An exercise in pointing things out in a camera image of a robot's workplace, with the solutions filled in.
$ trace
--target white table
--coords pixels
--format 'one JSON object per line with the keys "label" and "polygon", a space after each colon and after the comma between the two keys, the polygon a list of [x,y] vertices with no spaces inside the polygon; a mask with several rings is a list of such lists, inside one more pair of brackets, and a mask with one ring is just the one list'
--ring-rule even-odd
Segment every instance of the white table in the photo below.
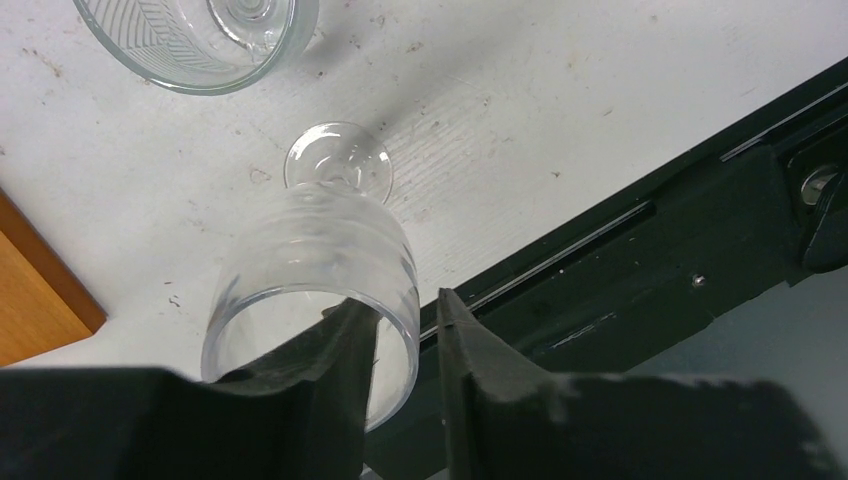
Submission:
{"label": "white table", "polygon": [[848,56],[841,0],[321,8],[297,66],[200,98],[126,70],[70,0],[0,2],[0,186],[109,313],[27,364],[197,377],[222,257],[313,124],[389,147],[426,303]]}

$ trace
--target orange wooden object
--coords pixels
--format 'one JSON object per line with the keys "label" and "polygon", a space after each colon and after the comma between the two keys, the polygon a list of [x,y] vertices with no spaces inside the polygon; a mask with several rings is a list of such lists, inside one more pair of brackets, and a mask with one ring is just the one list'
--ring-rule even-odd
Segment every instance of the orange wooden object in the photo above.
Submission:
{"label": "orange wooden object", "polygon": [[0,191],[0,366],[91,336],[106,315]]}

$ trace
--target glass base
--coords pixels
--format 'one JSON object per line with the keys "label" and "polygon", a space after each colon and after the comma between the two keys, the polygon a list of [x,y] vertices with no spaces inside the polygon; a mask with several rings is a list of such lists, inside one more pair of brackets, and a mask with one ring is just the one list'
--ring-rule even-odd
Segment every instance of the glass base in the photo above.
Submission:
{"label": "glass base", "polygon": [[287,187],[331,182],[356,188],[385,203],[392,190],[392,164],[385,145],[353,123],[316,125],[300,136],[286,157]]}
{"label": "glass base", "polygon": [[286,26],[288,0],[206,0],[218,28],[254,62],[271,54]]}

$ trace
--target gray floor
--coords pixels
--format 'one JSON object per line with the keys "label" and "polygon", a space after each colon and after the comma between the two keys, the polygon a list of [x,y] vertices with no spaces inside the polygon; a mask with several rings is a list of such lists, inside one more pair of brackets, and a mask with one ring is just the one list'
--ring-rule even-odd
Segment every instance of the gray floor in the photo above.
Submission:
{"label": "gray floor", "polygon": [[[777,286],[632,374],[770,378],[789,388],[848,465],[848,268]],[[447,479],[445,472],[429,480]]]}

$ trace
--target metal bolt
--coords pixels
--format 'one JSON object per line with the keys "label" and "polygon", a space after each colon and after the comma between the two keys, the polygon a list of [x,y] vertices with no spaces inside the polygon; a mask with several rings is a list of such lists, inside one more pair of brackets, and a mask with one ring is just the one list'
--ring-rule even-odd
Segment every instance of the metal bolt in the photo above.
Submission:
{"label": "metal bolt", "polygon": [[836,165],[822,165],[813,170],[801,184],[801,201],[811,207],[815,206],[821,198],[825,185],[837,173],[839,173],[839,167]]}
{"label": "metal bolt", "polygon": [[695,288],[701,288],[707,284],[707,277],[703,275],[693,275],[692,276],[692,286]]}

